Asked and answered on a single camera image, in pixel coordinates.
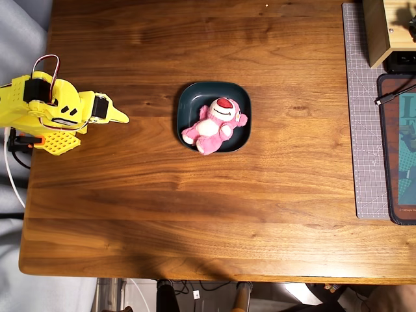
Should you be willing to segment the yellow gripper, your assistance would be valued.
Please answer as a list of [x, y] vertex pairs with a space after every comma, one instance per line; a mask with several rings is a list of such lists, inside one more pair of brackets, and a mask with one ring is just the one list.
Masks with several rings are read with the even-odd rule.
[[81, 125], [86, 127], [88, 124], [107, 124], [116, 122], [128, 124], [129, 117], [118, 110], [112, 100], [103, 93], [85, 91], [79, 93], [83, 109], [81, 113]]

